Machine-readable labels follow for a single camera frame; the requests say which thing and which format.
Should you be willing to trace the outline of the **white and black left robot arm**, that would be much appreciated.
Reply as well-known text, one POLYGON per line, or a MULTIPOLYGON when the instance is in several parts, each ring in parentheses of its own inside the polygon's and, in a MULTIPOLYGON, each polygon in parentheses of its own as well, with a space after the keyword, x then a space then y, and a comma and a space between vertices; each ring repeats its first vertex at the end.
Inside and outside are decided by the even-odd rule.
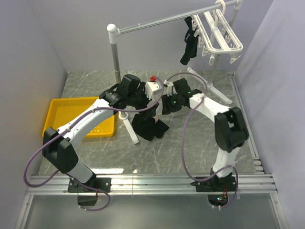
POLYGON ((91 130, 127 106, 145 109, 159 88, 156 82, 142 82, 134 75, 125 75, 72 121, 58 129, 46 129, 42 155, 61 173, 76 179, 84 191, 94 190, 98 187, 96 174, 81 162, 76 147, 91 130))

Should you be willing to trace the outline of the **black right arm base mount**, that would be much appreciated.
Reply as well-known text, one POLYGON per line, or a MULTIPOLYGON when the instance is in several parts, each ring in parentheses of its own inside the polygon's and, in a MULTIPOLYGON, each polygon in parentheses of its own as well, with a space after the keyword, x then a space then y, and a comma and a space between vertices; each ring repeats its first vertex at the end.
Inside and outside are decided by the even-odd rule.
POLYGON ((194 186, 196 192, 223 192, 223 191, 235 191, 237 181, 232 173, 229 175, 219 178, 214 176, 205 182, 194 181, 191 186, 194 186))

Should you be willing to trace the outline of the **black garment on hanger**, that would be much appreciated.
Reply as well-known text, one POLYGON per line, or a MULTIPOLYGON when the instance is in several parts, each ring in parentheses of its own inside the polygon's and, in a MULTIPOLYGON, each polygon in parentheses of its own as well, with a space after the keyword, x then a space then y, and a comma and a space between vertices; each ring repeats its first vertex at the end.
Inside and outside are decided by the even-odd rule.
POLYGON ((188 26, 188 31, 184 37, 186 47, 180 63, 182 65, 187 65, 192 58, 197 56, 198 36, 194 36, 195 31, 193 31, 192 17, 186 17, 184 21, 188 26))

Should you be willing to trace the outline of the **aluminium rail frame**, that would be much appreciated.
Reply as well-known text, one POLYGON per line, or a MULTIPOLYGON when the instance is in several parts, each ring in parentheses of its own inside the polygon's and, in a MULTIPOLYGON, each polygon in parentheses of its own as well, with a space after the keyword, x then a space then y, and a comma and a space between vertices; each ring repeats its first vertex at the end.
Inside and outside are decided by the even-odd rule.
POLYGON ((233 174, 222 189, 180 174, 100 174, 111 202, 100 211, 74 208, 68 179, 28 189, 19 229, 286 229, 287 219, 270 174, 233 174))

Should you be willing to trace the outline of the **white clip hanger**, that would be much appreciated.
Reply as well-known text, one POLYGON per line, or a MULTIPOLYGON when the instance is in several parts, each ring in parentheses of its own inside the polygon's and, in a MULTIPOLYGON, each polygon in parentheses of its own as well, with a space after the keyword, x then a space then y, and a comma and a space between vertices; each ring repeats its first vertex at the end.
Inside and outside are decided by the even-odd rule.
POLYGON ((209 55, 210 66, 220 54, 230 55, 230 64, 233 64, 241 57, 239 53, 243 50, 243 44, 226 20, 224 13, 225 8, 203 13, 211 33, 206 31, 199 15, 192 16, 194 37, 198 38, 198 48, 203 49, 202 56, 209 55))

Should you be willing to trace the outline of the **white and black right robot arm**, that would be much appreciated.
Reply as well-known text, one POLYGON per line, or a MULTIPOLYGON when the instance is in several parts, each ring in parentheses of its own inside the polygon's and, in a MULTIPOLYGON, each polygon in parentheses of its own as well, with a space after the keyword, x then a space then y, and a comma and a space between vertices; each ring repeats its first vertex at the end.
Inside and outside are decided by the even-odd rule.
POLYGON ((167 115, 179 111, 183 106, 191 109, 184 126, 181 143, 181 158, 184 170, 188 177, 195 182, 206 182, 214 190, 222 190, 232 171, 237 171, 235 158, 249 138, 249 132, 245 124, 244 116, 239 107, 230 108, 221 105, 207 97, 200 90, 191 90, 187 80, 182 78, 175 82, 165 80, 167 94, 162 96, 163 114, 167 115), (211 169, 211 175, 206 178, 195 178, 187 169, 184 158, 185 134, 188 122, 195 112, 200 112, 214 123, 214 136, 218 145, 216 161, 211 169))

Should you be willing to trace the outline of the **yellow plastic tray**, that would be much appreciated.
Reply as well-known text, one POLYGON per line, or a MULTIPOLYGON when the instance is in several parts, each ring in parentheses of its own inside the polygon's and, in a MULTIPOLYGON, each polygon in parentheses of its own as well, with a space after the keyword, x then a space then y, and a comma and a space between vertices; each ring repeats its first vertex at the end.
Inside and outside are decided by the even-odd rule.
MULTIPOLYGON (((75 119, 92 105, 97 97, 59 98, 53 99, 46 115, 43 132, 49 127, 58 129, 75 119)), ((91 130, 86 137, 112 137, 115 129, 115 117, 112 116, 91 130)))

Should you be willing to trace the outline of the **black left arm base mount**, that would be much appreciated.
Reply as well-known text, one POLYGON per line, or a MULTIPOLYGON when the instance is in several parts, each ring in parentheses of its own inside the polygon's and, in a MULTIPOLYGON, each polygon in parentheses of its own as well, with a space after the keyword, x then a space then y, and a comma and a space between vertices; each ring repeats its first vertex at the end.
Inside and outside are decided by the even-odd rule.
POLYGON ((75 178, 70 178, 68 193, 95 192, 96 189, 110 192, 112 179, 110 177, 93 177, 87 183, 82 184, 75 178))

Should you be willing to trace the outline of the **black underwear with beige waistband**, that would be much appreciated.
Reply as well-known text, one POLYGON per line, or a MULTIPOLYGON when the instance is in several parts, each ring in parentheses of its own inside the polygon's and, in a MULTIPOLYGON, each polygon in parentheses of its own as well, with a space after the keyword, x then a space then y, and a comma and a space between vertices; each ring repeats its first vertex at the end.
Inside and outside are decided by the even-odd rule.
POLYGON ((135 114, 132 120, 133 130, 145 140, 152 141, 155 137, 162 138, 169 129, 169 126, 161 121, 156 114, 158 106, 156 105, 152 109, 135 114))

